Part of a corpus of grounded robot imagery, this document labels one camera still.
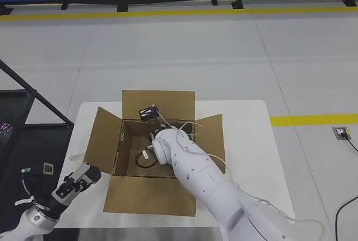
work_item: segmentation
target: wall socket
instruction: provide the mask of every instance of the wall socket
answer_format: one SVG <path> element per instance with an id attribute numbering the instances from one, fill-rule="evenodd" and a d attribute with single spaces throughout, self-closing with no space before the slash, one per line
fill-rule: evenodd
<path id="1" fill-rule="evenodd" d="M 334 132 L 337 140 L 346 140 L 345 137 L 341 136 L 341 133 L 347 133 L 349 140 L 352 139 L 350 137 L 349 131 L 348 131 L 348 129 L 346 127 L 332 127 L 332 129 L 333 129 L 333 132 Z"/>

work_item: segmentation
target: yellow floor line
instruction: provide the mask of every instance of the yellow floor line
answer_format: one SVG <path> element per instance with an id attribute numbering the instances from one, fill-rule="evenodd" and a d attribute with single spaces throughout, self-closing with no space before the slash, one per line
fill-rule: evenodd
<path id="1" fill-rule="evenodd" d="M 358 114 L 322 114 L 317 116 L 273 116 L 273 127 L 291 127 L 298 125 L 345 125 L 358 124 Z"/>
<path id="2" fill-rule="evenodd" d="M 313 8 L 264 8 L 264 9 L 219 9 L 219 10 L 165 10 L 137 11 L 128 13 L 76 13 L 76 14 L 44 14 L 44 15 L 12 15 L 0 16 L 0 21 L 17 20 L 72 20 L 102 19 L 118 17 L 153 17 L 153 16 L 185 16 L 185 15 L 238 15 L 238 14 L 300 14 L 300 13 L 347 13 L 358 12 L 358 7 L 313 7 Z"/>

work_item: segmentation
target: robotic hand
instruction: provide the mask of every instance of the robotic hand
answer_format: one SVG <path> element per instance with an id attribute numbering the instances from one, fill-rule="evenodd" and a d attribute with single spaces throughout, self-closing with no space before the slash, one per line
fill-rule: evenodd
<path id="1" fill-rule="evenodd" d="M 241 191 L 184 131 L 160 130 L 150 148 L 159 163 L 171 165 L 181 184 L 214 215 L 224 241 L 297 240 L 284 215 Z"/>
<path id="2" fill-rule="evenodd" d="M 100 170 L 83 163 L 75 172 L 64 178 L 64 183 L 52 192 L 51 198 L 40 205 L 35 203 L 22 213 L 18 226 L 0 234 L 1 240 L 41 241 L 43 234 L 50 233 L 61 214 L 68 208 L 75 197 L 97 183 L 101 178 Z"/>

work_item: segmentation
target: table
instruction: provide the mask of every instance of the table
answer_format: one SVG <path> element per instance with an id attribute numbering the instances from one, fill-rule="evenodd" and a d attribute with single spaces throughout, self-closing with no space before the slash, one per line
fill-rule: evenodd
<path id="1" fill-rule="evenodd" d="M 85 152 L 97 107 L 121 117 L 121 102 L 85 102 L 80 106 L 71 142 L 61 171 L 63 177 L 73 172 L 83 157 L 70 155 Z M 277 145 L 275 144 L 266 105 L 263 101 L 197 101 L 196 119 L 223 114 L 226 162 L 235 182 L 248 193 L 270 200 L 294 218 Z M 104 213 L 109 174 L 79 194 L 62 214 L 56 228 L 131 228 L 131 227 L 216 227 L 208 209 L 196 201 L 195 217 L 151 214 Z"/>

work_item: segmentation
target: gray floor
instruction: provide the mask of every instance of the gray floor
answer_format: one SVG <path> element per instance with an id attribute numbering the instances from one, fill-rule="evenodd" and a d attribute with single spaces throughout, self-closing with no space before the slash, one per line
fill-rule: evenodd
<path id="1" fill-rule="evenodd" d="M 0 22 L 0 58 L 73 121 L 122 89 L 261 99 L 271 116 L 358 113 L 358 13 Z M 0 73 L 0 89 L 15 88 Z M 30 123 L 57 118 L 36 104 Z M 358 147 L 358 125 L 347 125 Z M 298 219 L 334 241 L 336 210 L 358 195 L 358 155 L 331 126 L 274 128 Z M 317 224 L 297 224 L 317 240 Z M 358 201 L 339 218 L 358 240 Z M 220 240 L 216 228 L 82 230 L 80 240 Z"/>

